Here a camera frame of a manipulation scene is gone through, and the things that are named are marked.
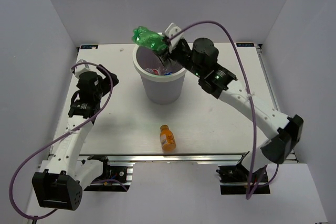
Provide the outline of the orange bottle with barcode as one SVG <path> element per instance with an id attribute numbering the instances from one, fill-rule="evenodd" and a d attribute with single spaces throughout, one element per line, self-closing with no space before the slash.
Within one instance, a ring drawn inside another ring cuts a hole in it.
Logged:
<path id="1" fill-rule="evenodd" d="M 174 135 L 167 125 L 160 127 L 160 143 L 164 152 L 171 152 L 176 148 Z"/>

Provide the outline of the red label clear bottle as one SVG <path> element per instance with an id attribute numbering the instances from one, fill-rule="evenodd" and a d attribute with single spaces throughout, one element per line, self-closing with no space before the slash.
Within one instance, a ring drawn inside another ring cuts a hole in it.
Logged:
<path id="1" fill-rule="evenodd" d="M 153 74 L 153 75 L 156 75 L 156 76 L 162 76 L 163 75 L 163 70 L 161 68 L 145 68 L 145 71 L 147 73 L 150 73 L 150 74 Z"/>

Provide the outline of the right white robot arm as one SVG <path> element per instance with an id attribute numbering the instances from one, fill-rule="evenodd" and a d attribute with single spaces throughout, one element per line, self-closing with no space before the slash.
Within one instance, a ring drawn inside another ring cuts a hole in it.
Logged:
<path id="1" fill-rule="evenodd" d="M 199 38 L 192 47 L 180 39 L 173 50 L 161 50 L 156 56 L 163 65 L 176 62 L 197 76 L 198 84 L 206 93 L 235 108 L 264 133 L 267 139 L 244 154 L 237 164 L 238 177 L 247 182 L 259 169 L 285 161 L 301 139 L 303 118 L 283 114 L 249 94 L 247 87 L 217 62 L 218 54 L 210 39 Z"/>

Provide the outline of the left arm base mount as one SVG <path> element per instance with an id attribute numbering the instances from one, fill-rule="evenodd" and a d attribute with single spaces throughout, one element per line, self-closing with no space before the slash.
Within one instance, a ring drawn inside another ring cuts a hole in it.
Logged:
<path id="1" fill-rule="evenodd" d="M 82 165 L 89 161 L 99 161 L 103 166 L 103 173 L 84 191 L 126 192 L 130 188 L 133 164 L 110 162 L 107 156 L 102 155 L 91 155 L 81 160 Z"/>

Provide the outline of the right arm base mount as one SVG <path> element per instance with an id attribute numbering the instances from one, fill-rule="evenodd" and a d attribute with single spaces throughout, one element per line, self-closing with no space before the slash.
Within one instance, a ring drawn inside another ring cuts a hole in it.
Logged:
<path id="1" fill-rule="evenodd" d="M 238 161 L 238 164 L 235 165 L 219 165 L 216 172 L 219 175 L 220 182 L 220 193 L 221 195 L 245 195 L 248 187 L 248 174 L 247 169 L 243 168 L 240 164 L 242 159 L 245 158 L 244 154 L 241 159 Z M 263 168 L 254 172 L 250 181 L 250 191 L 253 187 L 259 184 L 254 191 L 256 195 L 267 195 L 270 194 L 270 188 L 267 183 L 269 178 L 267 172 L 263 172 Z"/>

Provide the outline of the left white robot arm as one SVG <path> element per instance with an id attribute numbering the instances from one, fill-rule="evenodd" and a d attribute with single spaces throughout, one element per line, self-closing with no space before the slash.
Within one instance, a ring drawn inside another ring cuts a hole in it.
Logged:
<path id="1" fill-rule="evenodd" d="M 78 89 L 71 97 L 67 136 L 60 140 L 44 171 L 36 172 L 32 178 L 37 201 L 43 208 L 76 210 L 83 191 L 94 180 L 104 182 L 111 176 L 105 156 L 92 156 L 81 167 L 77 167 L 77 161 L 96 114 L 101 111 L 101 99 L 119 83 L 118 77 L 102 65 L 96 71 L 90 70 L 87 64 L 76 66 L 73 74 Z"/>

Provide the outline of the green plastic bottle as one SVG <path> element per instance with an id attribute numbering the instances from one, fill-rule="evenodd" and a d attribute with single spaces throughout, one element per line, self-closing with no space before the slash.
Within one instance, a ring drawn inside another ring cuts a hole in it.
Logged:
<path id="1" fill-rule="evenodd" d="M 164 36 L 144 26 L 139 26 L 133 30 L 132 41 L 138 46 L 154 51 L 162 51 L 167 48 Z"/>

